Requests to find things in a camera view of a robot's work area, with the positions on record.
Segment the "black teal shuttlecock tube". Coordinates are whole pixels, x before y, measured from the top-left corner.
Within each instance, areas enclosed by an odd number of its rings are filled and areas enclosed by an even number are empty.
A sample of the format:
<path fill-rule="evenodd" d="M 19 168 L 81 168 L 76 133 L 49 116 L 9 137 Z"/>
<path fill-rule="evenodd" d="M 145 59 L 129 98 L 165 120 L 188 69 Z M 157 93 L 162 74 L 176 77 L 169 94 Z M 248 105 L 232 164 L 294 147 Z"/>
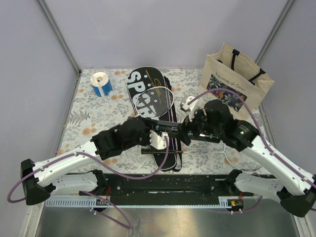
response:
<path fill-rule="evenodd" d="M 215 128 L 201 121 L 192 122 L 170 122 L 145 118 L 146 127 L 157 134 L 166 132 L 169 137 L 176 138 L 185 145 L 190 145 L 192 140 L 220 143 L 220 134 Z"/>

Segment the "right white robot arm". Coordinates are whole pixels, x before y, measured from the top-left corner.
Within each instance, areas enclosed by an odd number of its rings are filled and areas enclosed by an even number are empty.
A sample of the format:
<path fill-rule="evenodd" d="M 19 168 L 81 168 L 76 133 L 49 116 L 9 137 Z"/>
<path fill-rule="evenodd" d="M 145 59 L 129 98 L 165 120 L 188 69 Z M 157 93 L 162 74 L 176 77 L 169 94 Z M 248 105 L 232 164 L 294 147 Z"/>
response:
<path fill-rule="evenodd" d="M 253 193 L 270 198 L 290 214 L 304 217 L 313 210 L 316 201 L 316 177 L 295 165 L 276 150 L 262 132 L 244 120 L 233 118 L 229 108 L 219 100 L 198 107 L 193 96 L 180 104 L 188 112 L 182 127 L 196 139 L 201 134 L 217 134 L 228 147 L 241 152 L 267 169 L 274 179 L 252 176 L 234 169 L 226 177 L 225 191 L 234 196 L 239 192 Z"/>

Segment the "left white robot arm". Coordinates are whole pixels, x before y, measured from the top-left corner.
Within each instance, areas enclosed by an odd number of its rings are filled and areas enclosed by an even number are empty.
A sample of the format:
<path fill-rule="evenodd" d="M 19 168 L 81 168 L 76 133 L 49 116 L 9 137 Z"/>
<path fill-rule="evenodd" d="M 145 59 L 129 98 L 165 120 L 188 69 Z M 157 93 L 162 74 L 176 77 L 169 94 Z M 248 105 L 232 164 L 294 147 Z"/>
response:
<path fill-rule="evenodd" d="M 21 180 L 26 205 L 36 205 L 52 195 L 83 195 L 85 191 L 104 195 L 108 189 L 102 171 L 84 174 L 72 172 L 92 162 L 121 155 L 137 145 L 150 143 L 150 125 L 145 119 L 131 118 L 121 125 L 103 130 L 83 145 L 63 155 L 44 161 L 26 159 L 21 162 Z"/>

